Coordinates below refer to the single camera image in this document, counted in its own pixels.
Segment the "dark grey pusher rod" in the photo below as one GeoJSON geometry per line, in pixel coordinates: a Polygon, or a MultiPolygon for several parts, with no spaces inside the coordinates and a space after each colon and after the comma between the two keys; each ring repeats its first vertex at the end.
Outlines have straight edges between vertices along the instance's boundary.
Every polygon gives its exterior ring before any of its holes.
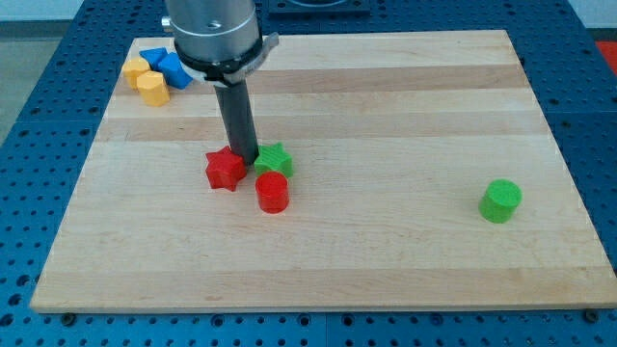
{"type": "Polygon", "coordinates": [[[245,81],[214,87],[231,151],[251,166],[258,156],[257,136],[245,81]]]}

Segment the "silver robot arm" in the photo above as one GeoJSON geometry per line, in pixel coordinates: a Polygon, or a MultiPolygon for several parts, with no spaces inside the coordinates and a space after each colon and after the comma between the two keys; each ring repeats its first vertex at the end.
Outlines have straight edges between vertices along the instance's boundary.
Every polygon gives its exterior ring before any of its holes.
{"type": "Polygon", "coordinates": [[[214,86],[231,151],[251,166],[258,142],[247,78],[279,44],[263,36],[253,0],[166,0],[161,19],[187,73],[214,86]]]}

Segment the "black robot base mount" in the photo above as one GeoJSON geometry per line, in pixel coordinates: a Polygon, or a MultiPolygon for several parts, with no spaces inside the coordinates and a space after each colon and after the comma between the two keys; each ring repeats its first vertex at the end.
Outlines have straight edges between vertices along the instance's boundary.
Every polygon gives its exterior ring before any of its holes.
{"type": "Polygon", "coordinates": [[[370,0],[266,0],[272,16],[313,14],[368,14],[370,0]]]}

